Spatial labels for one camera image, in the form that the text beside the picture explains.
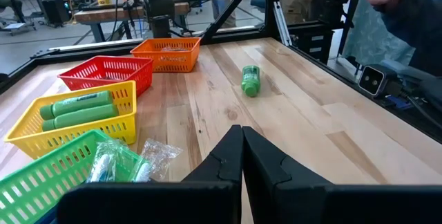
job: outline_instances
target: orange basket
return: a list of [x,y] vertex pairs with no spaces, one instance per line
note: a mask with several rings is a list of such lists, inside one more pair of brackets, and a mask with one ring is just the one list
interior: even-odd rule
[[[137,58],[153,60],[153,72],[191,72],[200,54],[201,38],[147,39],[131,54]],[[186,51],[168,51],[168,49]]]
[[152,84],[152,60],[96,56],[58,78],[72,91],[134,80],[138,97]]

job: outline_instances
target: red basket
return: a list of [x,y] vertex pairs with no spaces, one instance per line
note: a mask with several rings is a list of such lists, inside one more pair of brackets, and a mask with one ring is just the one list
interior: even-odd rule
[[58,78],[72,91],[134,80],[138,97],[152,84],[152,59],[96,56]]

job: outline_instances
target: green basket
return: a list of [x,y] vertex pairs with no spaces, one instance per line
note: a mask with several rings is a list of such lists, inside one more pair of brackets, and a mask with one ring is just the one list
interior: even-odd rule
[[[70,188],[83,183],[97,142],[111,139],[92,130],[51,151],[0,181],[0,223],[34,223],[53,208]],[[117,164],[116,179],[126,182],[139,156],[130,150]]]

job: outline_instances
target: butcher block tabletop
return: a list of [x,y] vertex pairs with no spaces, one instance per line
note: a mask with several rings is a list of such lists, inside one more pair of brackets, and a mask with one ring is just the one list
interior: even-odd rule
[[[189,3],[175,3],[175,14],[185,15],[189,13]],[[144,18],[144,8],[139,6],[131,10],[131,16],[134,19]],[[75,20],[81,24],[91,24],[108,22],[115,20],[115,9],[105,10],[87,10],[80,11],[74,15]],[[130,19],[128,10],[123,8],[117,9],[117,18],[119,20]]]
[[[79,63],[37,67],[0,95],[0,178],[32,161],[3,142],[7,132],[36,97],[69,91],[57,75]],[[255,98],[240,88],[247,65],[261,68]],[[180,147],[166,180],[182,180],[233,124],[336,184],[442,184],[442,145],[275,39],[202,46],[191,73],[154,73],[131,149],[148,138]]]

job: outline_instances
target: yellow basket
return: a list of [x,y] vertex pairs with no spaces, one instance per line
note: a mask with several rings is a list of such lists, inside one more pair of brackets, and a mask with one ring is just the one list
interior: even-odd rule
[[[114,99],[113,104],[118,108],[118,117],[79,124],[73,127],[66,127],[53,131],[43,132],[41,130],[43,119],[40,117],[40,108],[42,106],[60,100],[101,91],[112,92]],[[112,138],[119,138],[127,144],[133,144],[136,141],[136,113],[137,90],[134,81],[98,86],[95,88],[88,88],[48,97],[40,97],[35,99],[28,109],[26,109],[25,113],[19,118],[19,121],[17,121],[6,136],[5,142],[15,144],[20,150],[34,159],[42,157],[91,129],[100,129]]]

